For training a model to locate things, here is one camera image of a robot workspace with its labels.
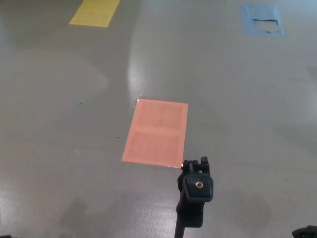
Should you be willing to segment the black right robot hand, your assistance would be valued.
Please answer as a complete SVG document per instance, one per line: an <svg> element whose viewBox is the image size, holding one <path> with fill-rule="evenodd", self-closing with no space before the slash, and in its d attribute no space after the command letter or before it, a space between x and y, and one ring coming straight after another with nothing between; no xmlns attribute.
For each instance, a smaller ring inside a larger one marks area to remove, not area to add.
<svg viewBox="0 0 317 238"><path fill-rule="evenodd" d="M292 236L293 238L317 238L317 226L308 225L296 229L292 232Z"/></svg>

